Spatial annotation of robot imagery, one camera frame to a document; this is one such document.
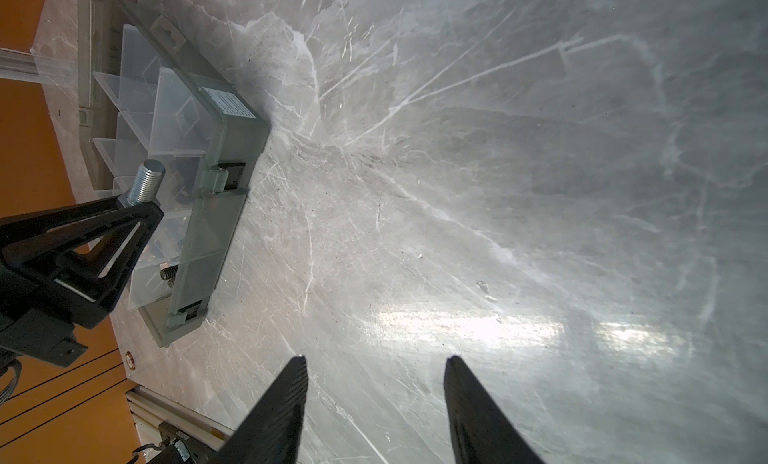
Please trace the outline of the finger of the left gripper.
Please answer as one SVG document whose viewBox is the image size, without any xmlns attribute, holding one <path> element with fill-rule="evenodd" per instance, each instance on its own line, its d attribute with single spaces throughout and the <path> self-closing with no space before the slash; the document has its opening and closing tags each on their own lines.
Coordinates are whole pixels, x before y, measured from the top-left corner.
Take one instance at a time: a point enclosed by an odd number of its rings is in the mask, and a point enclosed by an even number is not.
<svg viewBox="0 0 768 464">
<path fill-rule="evenodd" d="M 17 266 L 17 273 L 37 284 L 72 293 L 70 300 L 74 324 L 93 328 L 116 307 L 117 301 L 131 276 L 135 265 L 117 262 L 115 257 L 104 265 L 80 265 L 73 261 L 76 255 L 86 255 L 97 246 L 96 240 L 69 251 L 56 260 L 44 257 L 32 263 Z"/>
<path fill-rule="evenodd" d="M 164 217 L 154 202 L 124 205 L 110 197 L 85 204 L 28 213 L 1 220 L 1 256 L 8 266 L 44 257 L 56 260 L 94 240 L 97 246 L 76 255 L 80 265 L 106 265 L 112 257 L 133 266 Z"/>
</svg>

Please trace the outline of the silver bolt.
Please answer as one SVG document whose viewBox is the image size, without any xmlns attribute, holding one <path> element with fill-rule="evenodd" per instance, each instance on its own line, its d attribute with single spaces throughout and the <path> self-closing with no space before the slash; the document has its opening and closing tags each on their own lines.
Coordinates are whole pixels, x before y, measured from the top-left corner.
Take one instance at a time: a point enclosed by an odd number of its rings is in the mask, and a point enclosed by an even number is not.
<svg viewBox="0 0 768 464">
<path fill-rule="evenodd" d="M 160 278 L 168 283 L 169 287 L 172 287 L 175 283 L 176 275 L 178 272 L 178 265 L 167 266 L 160 270 Z"/>
<path fill-rule="evenodd" d="M 165 177 L 165 166 L 156 159 L 146 159 L 138 167 L 131 188 L 122 196 L 125 207 L 154 202 Z"/>
</svg>

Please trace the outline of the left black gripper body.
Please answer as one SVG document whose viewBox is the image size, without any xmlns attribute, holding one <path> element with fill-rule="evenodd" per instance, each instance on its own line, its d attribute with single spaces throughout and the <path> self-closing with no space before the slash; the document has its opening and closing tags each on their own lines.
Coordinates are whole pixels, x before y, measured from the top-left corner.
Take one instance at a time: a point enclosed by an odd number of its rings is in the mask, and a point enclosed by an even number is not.
<svg viewBox="0 0 768 464">
<path fill-rule="evenodd" d="M 76 362 L 88 347 L 74 334 L 72 293 L 37 284 L 1 268 L 1 366 L 21 356 L 58 366 Z"/>
</svg>

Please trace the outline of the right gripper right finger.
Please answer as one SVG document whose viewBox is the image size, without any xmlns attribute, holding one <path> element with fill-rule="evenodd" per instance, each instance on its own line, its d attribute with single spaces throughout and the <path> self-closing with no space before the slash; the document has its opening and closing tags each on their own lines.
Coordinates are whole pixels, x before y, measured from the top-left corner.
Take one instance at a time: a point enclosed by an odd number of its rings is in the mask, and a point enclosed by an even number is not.
<svg viewBox="0 0 768 464">
<path fill-rule="evenodd" d="M 457 463 L 543 463 L 461 357 L 447 359 L 443 388 Z"/>
</svg>

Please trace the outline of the grey plastic organizer box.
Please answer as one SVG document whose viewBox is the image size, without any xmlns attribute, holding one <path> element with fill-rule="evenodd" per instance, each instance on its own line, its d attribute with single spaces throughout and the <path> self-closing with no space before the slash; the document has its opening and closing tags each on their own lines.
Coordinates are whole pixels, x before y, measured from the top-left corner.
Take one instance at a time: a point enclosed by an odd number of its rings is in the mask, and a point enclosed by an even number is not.
<svg viewBox="0 0 768 464">
<path fill-rule="evenodd" d="M 76 0 L 80 144 L 89 176 L 128 191 L 156 159 L 164 213 L 129 306 L 166 347 L 201 326 L 270 127 L 165 15 L 136 0 Z M 178 265 L 172 287 L 160 270 Z"/>
</svg>

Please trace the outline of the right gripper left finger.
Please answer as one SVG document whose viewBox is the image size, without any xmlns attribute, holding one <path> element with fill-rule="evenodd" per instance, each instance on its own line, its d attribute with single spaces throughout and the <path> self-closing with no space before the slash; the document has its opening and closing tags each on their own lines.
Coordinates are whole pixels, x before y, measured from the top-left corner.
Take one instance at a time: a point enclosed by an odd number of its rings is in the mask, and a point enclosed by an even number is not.
<svg viewBox="0 0 768 464">
<path fill-rule="evenodd" d="M 292 357 L 212 461 L 295 463 L 308 386 L 306 358 Z"/>
</svg>

